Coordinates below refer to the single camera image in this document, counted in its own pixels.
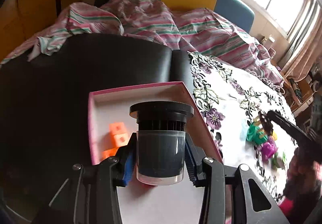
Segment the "green plastic spool toy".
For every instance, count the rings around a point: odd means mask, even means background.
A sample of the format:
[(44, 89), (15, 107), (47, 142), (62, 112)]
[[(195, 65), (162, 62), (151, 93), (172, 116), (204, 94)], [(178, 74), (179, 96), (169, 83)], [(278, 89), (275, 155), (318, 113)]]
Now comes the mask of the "green plastic spool toy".
[(268, 141), (268, 136), (253, 122), (247, 130), (246, 140), (259, 146)]

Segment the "magenta plastic spool toy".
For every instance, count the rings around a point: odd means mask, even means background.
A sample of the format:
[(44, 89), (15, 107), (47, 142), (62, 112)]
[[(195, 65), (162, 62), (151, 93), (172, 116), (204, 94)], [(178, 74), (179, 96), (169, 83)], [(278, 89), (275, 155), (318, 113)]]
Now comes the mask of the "magenta plastic spool toy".
[(262, 161), (268, 161), (275, 155), (277, 150), (278, 147), (276, 146), (274, 138), (272, 136), (269, 136), (267, 141), (262, 143), (260, 146)]

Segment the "white green plug-in device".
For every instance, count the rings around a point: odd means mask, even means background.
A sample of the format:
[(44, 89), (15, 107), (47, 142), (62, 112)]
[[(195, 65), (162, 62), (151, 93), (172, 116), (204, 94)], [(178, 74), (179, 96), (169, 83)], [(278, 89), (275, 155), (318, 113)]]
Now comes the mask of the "white green plug-in device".
[(272, 157), (273, 165), (278, 169), (286, 169), (287, 167), (287, 158), (284, 152), (276, 152)]

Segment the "orange cube block piece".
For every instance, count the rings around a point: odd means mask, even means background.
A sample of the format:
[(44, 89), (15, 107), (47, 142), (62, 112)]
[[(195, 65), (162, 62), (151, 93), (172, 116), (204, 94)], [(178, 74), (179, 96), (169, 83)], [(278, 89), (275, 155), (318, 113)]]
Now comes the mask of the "orange cube block piece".
[(126, 146), (129, 142), (129, 134), (123, 122), (115, 122), (109, 124), (109, 138), (112, 147), (102, 152), (102, 159), (107, 159), (110, 156), (115, 156), (118, 149)]

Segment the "yellow orange plastic toy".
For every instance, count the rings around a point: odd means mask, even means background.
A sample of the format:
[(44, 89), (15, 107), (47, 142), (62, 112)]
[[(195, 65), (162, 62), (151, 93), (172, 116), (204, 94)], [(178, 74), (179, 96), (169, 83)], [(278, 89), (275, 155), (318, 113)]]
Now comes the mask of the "yellow orange plastic toy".
[(272, 138), (273, 138), (275, 141), (277, 140), (277, 135), (276, 135), (276, 133), (275, 133), (275, 132), (273, 132), (271, 136), (272, 136)]

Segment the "wooden shelf with clutter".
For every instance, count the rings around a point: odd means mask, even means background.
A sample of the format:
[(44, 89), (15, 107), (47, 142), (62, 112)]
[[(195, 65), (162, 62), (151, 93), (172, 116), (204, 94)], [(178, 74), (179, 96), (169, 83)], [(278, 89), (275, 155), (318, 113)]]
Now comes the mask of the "wooden shelf with clutter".
[(283, 96), (294, 117), (297, 117), (311, 106), (314, 95), (321, 93), (321, 66), (314, 64), (308, 75), (298, 82), (290, 80), (281, 70), (279, 72), (284, 79)]

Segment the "white floral embroidered tablecloth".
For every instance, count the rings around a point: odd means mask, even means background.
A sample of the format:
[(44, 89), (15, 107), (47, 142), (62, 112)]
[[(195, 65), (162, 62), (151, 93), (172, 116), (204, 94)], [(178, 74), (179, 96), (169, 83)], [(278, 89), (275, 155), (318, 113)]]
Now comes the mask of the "white floral embroidered tablecloth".
[(196, 52), (188, 54), (193, 78), (195, 103), (212, 135), (223, 163), (236, 167), (249, 165), (276, 202), (283, 198), (287, 169), (297, 143), (280, 126), (273, 125), (277, 135), (277, 152), (284, 152), (286, 169), (278, 169), (272, 158), (263, 162), (260, 146), (246, 140), (247, 130), (259, 111), (270, 110), (295, 123), (284, 97), (244, 70), (222, 63), (215, 57)]

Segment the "pink white cardboard box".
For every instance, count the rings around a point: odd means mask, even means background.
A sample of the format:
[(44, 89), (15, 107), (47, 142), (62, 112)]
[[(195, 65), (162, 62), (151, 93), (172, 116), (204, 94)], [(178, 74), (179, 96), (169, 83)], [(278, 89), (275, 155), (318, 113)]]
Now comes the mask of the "pink white cardboard box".
[(213, 137), (182, 82), (91, 92), (85, 219), (121, 223), (117, 188), (136, 176), (145, 184), (179, 183), (187, 174), (204, 188), (200, 223), (225, 223), (225, 176)]

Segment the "black leather surface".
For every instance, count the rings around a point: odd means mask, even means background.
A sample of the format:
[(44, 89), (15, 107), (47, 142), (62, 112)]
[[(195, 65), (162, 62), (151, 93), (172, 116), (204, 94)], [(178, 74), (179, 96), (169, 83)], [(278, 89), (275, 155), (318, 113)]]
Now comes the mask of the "black leather surface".
[(75, 163), (91, 163), (90, 92), (182, 81), (192, 89), (188, 55), (142, 39), (81, 34), (32, 61), (1, 68), (1, 190), (27, 219), (56, 192)]

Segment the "pink striped bedsheet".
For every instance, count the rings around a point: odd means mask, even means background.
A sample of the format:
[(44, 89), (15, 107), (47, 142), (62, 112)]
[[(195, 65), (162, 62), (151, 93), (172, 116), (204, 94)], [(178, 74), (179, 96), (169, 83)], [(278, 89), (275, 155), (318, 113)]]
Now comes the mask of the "pink striped bedsheet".
[(67, 38), (83, 33), (116, 34), (159, 43), (173, 50), (214, 56), (259, 78), (272, 89), (283, 77), (258, 40), (208, 8), (170, 10), (157, 0), (110, 0), (101, 7), (76, 2), (50, 27), (16, 47), (2, 64), (31, 50), (31, 58), (52, 55)]

